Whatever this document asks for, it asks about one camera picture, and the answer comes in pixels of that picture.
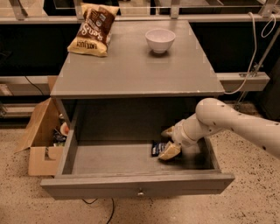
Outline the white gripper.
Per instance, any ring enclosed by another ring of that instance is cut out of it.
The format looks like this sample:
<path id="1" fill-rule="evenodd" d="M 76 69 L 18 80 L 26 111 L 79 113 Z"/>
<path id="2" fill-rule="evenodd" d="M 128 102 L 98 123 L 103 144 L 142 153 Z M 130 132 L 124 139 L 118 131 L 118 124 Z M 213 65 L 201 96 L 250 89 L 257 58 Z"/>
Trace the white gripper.
<path id="1" fill-rule="evenodd" d="M 161 160 L 166 161 L 172 159 L 181 152 L 181 148 L 185 149 L 195 144 L 195 141 L 186 134 L 184 129 L 185 124 L 186 120 L 181 120 L 174 126 L 171 126 L 161 132 L 162 137 L 171 137 L 173 141 L 173 143 L 168 142 L 164 147 L 164 150 L 159 153 L 159 158 Z"/>

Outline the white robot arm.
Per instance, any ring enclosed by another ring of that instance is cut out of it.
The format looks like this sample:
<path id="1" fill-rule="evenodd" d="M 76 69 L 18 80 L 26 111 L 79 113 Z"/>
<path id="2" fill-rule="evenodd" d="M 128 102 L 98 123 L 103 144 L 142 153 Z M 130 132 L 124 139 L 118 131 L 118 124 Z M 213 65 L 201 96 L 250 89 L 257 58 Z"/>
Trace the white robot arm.
<path id="1" fill-rule="evenodd" d="M 279 122 L 243 114 L 215 98 L 201 100 L 193 115 L 161 133 L 171 141 L 166 144 L 159 158 L 169 160 L 182 150 L 194 152 L 194 145 L 201 138 L 211 136 L 222 129 L 231 130 L 275 158 L 280 158 Z"/>

